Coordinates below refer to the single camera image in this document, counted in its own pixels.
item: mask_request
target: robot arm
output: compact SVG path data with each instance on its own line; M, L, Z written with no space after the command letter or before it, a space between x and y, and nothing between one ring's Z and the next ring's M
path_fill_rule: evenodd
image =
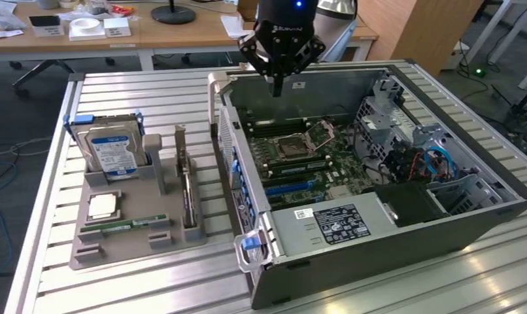
M355 17L357 0L262 0L254 32L239 39L239 48L266 77L274 97L282 95L285 78L301 73L321 55L337 61L357 27Z

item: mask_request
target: slotted metal surface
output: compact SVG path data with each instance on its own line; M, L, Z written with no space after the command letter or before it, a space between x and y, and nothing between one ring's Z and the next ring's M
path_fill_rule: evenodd
M403 73L527 185L527 158L421 68ZM58 128L7 313L253 313L237 266L231 221L207 125L207 76L222 69L108 73L71 82L62 111L146 116L147 133L175 154L174 125L186 125L201 171L209 244L98 268L68 267L84 160ZM430 113L406 107L422 122ZM383 273L258 313L527 313L527 212L463 251Z

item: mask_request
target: black lamp base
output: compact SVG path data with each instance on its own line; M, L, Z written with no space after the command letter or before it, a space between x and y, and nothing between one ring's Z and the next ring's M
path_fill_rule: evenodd
M171 12L171 6L166 5L158 7L151 11L151 17L155 21L165 24L186 24L195 20L195 12L186 7L175 7L175 12Z

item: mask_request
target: chair wheel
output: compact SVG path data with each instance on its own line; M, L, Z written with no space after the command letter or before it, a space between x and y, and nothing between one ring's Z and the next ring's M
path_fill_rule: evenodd
M23 68L22 62L11 61L10 62L10 67L12 67L14 70L22 69Z
M26 90L24 88L23 89L16 88L15 92L16 92L18 97L20 97L20 98L30 98L30 96L31 96L30 91Z
M104 62L107 65L110 65L111 67L114 67L116 65L116 61L112 58L106 58Z
M193 63L191 57L189 57L189 56L183 56L182 60L183 60L185 64L191 64Z

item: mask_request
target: motherboard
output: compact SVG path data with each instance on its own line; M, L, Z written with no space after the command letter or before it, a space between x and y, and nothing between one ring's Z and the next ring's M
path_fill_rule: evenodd
M347 125L321 120L307 127L291 134L282 132L283 126L249 132L273 210L354 196L375 185L355 156Z

